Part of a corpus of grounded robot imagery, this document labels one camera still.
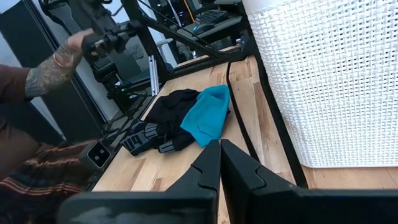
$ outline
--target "white laundry basket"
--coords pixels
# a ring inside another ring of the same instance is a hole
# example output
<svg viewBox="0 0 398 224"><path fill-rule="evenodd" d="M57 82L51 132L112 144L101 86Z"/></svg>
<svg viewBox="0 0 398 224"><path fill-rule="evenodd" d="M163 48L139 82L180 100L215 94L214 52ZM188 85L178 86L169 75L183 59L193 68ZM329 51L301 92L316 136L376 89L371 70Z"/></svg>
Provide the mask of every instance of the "white laundry basket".
<svg viewBox="0 0 398 224"><path fill-rule="evenodd" d="M398 166L398 3L243 0L300 162Z"/></svg>

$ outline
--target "wooden desk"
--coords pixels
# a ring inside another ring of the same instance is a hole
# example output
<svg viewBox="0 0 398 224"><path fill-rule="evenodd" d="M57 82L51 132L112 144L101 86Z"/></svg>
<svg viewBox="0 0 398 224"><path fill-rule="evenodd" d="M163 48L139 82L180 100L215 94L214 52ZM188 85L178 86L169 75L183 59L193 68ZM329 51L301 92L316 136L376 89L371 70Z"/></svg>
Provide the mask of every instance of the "wooden desk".
<svg viewBox="0 0 398 224"><path fill-rule="evenodd" d="M157 97L168 95L174 90L191 88L202 91L209 86L226 84L226 69L227 63L168 81ZM262 93L254 57L233 63L230 79L239 110L261 162L280 176L293 181L289 163ZM229 139L248 152L232 105L229 109L231 113L226 120L222 138ZM122 148L93 191L165 191L187 171L201 151L202 148L193 143L180 152L159 154L157 150L150 150L134 157ZM218 223L229 223L222 191Z"/></svg>

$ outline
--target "tattoo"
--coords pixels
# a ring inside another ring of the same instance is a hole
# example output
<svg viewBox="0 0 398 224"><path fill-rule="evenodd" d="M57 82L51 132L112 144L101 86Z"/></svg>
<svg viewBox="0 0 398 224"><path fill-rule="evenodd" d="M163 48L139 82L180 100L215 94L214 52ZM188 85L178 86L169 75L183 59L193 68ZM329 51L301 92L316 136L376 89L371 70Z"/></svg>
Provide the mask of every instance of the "tattoo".
<svg viewBox="0 0 398 224"><path fill-rule="evenodd" d="M29 71L25 97L44 95L69 81L81 57L81 52L72 50L66 43L62 44L52 56Z"/></svg>

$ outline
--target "striped fabric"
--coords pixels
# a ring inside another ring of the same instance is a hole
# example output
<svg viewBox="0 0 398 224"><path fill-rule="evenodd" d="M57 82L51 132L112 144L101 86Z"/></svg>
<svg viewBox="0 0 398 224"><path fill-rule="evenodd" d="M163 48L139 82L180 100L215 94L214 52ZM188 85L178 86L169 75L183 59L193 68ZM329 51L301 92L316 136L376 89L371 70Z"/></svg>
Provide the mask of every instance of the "striped fabric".
<svg viewBox="0 0 398 224"><path fill-rule="evenodd" d="M42 151L0 181L0 223L55 223L60 204L84 191L91 172L78 158L91 142Z"/></svg>

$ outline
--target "black cloth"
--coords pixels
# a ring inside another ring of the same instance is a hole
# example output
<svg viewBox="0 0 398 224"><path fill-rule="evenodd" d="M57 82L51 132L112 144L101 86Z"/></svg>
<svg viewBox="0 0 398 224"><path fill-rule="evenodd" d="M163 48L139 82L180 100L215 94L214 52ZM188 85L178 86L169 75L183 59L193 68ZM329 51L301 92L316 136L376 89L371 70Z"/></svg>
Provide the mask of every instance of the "black cloth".
<svg viewBox="0 0 398 224"><path fill-rule="evenodd" d="M151 148L160 153L181 151L195 141L192 135L180 127L185 115L197 102L200 92L176 90L161 96L144 121L134 120L130 133L121 144L133 156Z"/></svg>

